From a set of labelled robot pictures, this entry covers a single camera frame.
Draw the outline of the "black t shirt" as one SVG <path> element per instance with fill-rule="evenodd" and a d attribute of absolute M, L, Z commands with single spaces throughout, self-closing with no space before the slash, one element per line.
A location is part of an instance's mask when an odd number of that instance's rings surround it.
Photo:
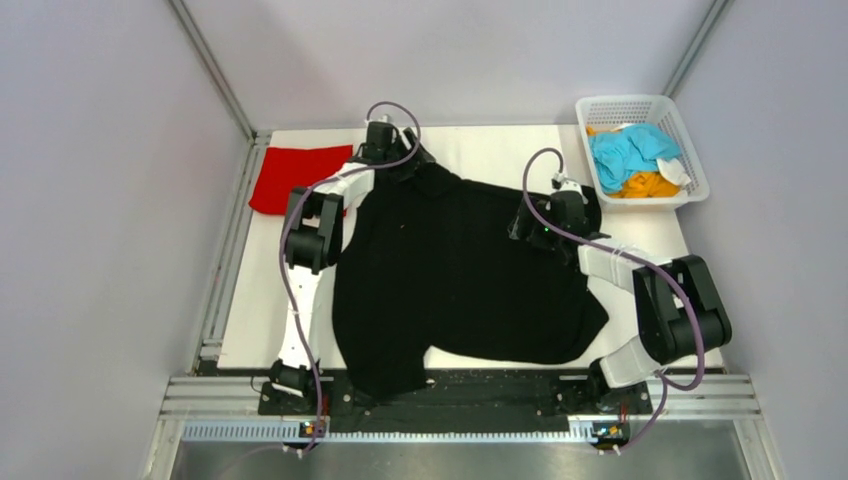
<path fill-rule="evenodd" d="M 579 358 L 609 316 L 578 266 L 513 240 L 520 191 L 429 164 L 380 180 L 336 270 L 332 324 L 354 387 L 422 388 L 431 348 L 542 365 Z"/>

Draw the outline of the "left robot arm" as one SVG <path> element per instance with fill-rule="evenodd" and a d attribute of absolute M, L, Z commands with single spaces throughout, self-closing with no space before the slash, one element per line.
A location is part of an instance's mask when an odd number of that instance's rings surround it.
<path fill-rule="evenodd" d="M 329 315 L 335 265 L 352 237 L 359 203 L 378 177 L 404 181 L 426 161 L 418 126 L 399 130 L 388 119 L 369 121 L 365 141 L 337 171 L 292 190 L 279 242 L 287 296 L 284 337 L 270 369 L 270 386 L 297 413 L 321 397 L 314 324 Z"/>

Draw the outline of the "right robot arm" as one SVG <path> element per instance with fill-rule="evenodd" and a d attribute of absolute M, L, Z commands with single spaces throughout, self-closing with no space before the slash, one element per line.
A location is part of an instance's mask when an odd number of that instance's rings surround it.
<path fill-rule="evenodd" d="M 588 277 L 627 292 L 637 332 L 594 360 L 586 397 L 612 412 L 627 388 L 658 377 L 665 388 L 692 391 L 706 374 L 707 352 L 732 337 L 729 317 L 706 261 L 697 255 L 658 257 L 588 227 L 582 193 L 558 191 L 546 199 L 523 193 L 509 235 L 556 252 Z"/>

